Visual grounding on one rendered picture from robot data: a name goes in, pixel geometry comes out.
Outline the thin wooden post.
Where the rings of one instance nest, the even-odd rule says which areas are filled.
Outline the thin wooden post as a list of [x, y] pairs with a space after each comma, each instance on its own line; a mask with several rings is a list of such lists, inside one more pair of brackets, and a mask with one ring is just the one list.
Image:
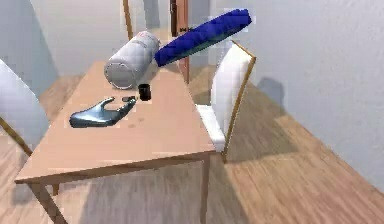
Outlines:
[[129, 0], [122, 0], [122, 4], [123, 4], [123, 10], [124, 10], [127, 37], [128, 37], [128, 40], [131, 40], [133, 38], [133, 31], [132, 31], [132, 23], [131, 23], [131, 16], [130, 16]]

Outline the white cylinder canister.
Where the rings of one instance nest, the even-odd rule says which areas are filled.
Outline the white cylinder canister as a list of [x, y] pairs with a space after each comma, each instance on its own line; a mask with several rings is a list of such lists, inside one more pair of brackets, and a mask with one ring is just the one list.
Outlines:
[[160, 40], [148, 31], [141, 31], [122, 46], [104, 66], [107, 81], [118, 89], [130, 89], [146, 73]]

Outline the light wooden table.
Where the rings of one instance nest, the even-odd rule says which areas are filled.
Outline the light wooden table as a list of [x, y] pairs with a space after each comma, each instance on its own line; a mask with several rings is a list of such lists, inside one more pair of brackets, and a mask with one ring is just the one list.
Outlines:
[[15, 178], [29, 186], [54, 224], [68, 224], [48, 185], [155, 169], [194, 161], [203, 163], [200, 223], [206, 224], [209, 156], [215, 152], [183, 76], [170, 64], [150, 75], [152, 99], [139, 101], [113, 126], [72, 128], [72, 113], [114, 96], [115, 106], [133, 90], [118, 90], [96, 62], [79, 82], [40, 144]]

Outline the dark blue-grey hand-shaped figure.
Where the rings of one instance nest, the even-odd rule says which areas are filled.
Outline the dark blue-grey hand-shaped figure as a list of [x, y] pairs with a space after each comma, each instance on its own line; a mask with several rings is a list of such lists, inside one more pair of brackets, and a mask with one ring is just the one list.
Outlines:
[[70, 126], [72, 128], [113, 126], [124, 118], [137, 103], [137, 100], [132, 100], [125, 102], [125, 104], [118, 109], [106, 109], [105, 106], [114, 100], [114, 97], [109, 97], [88, 109], [72, 113], [69, 118]]

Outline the white chair with wooden frame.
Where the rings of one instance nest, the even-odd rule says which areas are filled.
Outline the white chair with wooden frame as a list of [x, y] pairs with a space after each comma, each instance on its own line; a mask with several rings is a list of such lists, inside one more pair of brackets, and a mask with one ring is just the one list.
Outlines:
[[215, 150], [221, 154], [224, 163], [227, 162], [245, 87], [256, 62], [256, 56], [234, 40], [226, 43], [225, 50], [212, 78], [210, 104], [196, 104]]
[[49, 128], [38, 98], [0, 59], [0, 126], [30, 156]]

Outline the small black cup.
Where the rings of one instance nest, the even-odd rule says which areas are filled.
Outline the small black cup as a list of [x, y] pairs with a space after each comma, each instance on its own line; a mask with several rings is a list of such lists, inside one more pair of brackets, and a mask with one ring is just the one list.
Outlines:
[[139, 97], [142, 101], [149, 101], [152, 98], [149, 84], [146, 84], [146, 83], [140, 84], [138, 86], [138, 91], [139, 91]]

